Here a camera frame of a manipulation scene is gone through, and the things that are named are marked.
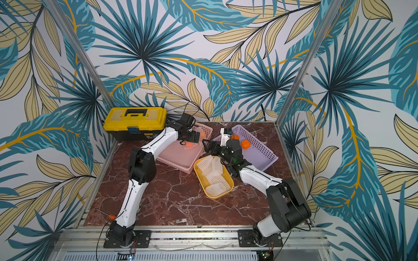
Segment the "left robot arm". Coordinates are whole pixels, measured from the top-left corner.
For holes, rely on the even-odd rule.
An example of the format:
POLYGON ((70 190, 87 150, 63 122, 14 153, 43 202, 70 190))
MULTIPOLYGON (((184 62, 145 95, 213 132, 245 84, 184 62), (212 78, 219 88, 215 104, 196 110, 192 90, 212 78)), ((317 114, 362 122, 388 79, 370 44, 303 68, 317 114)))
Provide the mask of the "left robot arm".
POLYGON ((110 224, 107 238, 115 241, 121 248, 135 246, 137 236, 134 233, 136 215, 140 200, 157 173, 155 160, 172 143, 187 141, 198 143, 200 134, 194 130, 196 120, 183 113, 180 119, 166 124, 164 130, 148 144, 132 150, 128 172, 129 182, 126 196, 120 212, 110 224))

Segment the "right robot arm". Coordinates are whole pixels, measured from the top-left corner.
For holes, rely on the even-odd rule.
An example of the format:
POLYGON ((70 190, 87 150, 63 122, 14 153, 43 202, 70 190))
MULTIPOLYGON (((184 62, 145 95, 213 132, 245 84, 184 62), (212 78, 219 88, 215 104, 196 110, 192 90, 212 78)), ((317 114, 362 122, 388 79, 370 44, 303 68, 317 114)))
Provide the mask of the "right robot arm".
POLYGON ((230 139, 222 145, 204 139, 203 145, 206 153, 221 159, 232 176, 267 196, 271 214, 253 226, 249 236, 253 243, 264 246, 272 236, 290 232, 311 218, 310 207, 296 181, 276 178, 256 168, 244 158, 238 140, 230 139))

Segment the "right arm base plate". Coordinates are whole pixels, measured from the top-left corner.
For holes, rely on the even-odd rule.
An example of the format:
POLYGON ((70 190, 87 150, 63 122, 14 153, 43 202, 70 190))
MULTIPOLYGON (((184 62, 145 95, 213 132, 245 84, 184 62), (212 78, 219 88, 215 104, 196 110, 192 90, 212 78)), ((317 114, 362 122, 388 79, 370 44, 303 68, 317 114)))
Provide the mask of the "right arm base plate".
POLYGON ((275 233, 269 237, 263 237, 261 233, 254 229, 239 229, 238 243, 241 248, 264 248, 264 247, 281 247, 283 241, 280 233, 275 233))

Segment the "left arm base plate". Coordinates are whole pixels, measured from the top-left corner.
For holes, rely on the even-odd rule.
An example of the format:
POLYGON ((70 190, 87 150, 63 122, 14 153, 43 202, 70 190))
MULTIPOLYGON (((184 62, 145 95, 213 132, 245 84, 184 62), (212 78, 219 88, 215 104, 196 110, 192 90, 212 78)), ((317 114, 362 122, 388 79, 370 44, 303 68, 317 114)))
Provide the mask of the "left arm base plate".
POLYGON ((110 230, 106 233, 103 247, 105 249, 147 249, 151 238, 150 230, 128 231, 122 235, 110 230))

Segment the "white foam net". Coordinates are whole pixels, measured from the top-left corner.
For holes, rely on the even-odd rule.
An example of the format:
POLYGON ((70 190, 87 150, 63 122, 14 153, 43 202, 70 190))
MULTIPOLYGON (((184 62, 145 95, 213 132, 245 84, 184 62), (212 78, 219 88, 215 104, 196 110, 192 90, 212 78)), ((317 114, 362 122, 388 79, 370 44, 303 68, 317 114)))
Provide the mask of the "white foam net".
POLYGON ((229 185, 226 179, 222 175, 208 174, 206 176, 206 179, 211 185, 217 184, 217 183, 223 183, 223 184, 229 185))
POLYGON ((197 162, 197 168, 201 172, 205 172, 205 173, 212 172, 212 162, 213 162, 213 157, 206 156, 202 158, 199 162, 197 162))
POLYGON ((212 165, 212 173, 214 175, 221 175, 223 173, 223 165, 219 157, 213 157, 211 165, 212 165))
POLYGON ((222 183, 222 182, 212 184, 205 188, 205 192, 210 197, 218 197, 228 192, 229 190, 230 190, 229 185, 227 183, 222 183))

